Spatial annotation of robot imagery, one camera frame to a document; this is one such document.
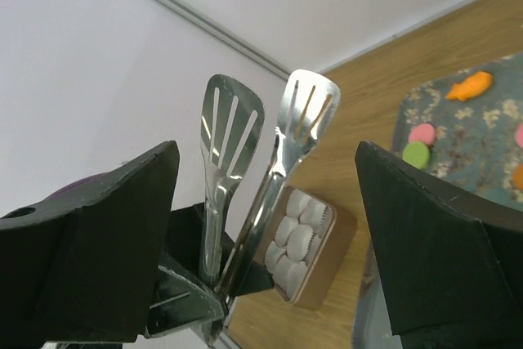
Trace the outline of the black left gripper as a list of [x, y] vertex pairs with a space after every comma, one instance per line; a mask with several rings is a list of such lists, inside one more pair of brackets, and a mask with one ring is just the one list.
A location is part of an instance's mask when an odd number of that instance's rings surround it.
[[[187, 328], [221, 323], [226, 307], [199, 278], [203, 204], [170, 213], [160, 254], [146, 337], [162, 337]], [[231, 298], [274, 288], [272, 275], [252, 261], [242, 284], [235, 284]]]

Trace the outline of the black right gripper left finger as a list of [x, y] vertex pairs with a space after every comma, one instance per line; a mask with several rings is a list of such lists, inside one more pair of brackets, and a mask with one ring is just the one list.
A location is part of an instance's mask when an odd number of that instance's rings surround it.
[[2, 217], [2, 342], [132, 342], [144, 332], [179, 161], [165, 141]]

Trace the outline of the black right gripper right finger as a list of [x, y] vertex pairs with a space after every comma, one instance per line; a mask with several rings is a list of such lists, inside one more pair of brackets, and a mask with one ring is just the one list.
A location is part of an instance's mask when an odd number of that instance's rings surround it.
[[522, 334], [522, 214], [363, 141], [355, 165], [391, 330]]

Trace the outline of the steel serving tongs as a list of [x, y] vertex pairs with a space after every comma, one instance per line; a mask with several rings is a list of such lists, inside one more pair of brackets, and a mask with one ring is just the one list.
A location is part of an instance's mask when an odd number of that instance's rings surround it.
[[243, 283], [285, 188], [319, 144], [340, 100], [336, 83], [305, 69], [289, 75], [273, 114], [239, 80], [224, 74], [208, 80], [199, 138], [204, 174], [199, 278], [223, 301], [226, 316], [221, 323], [187, 328], [207, 345], [221, 335], [238, 298], [230, 297], [233, 286]]

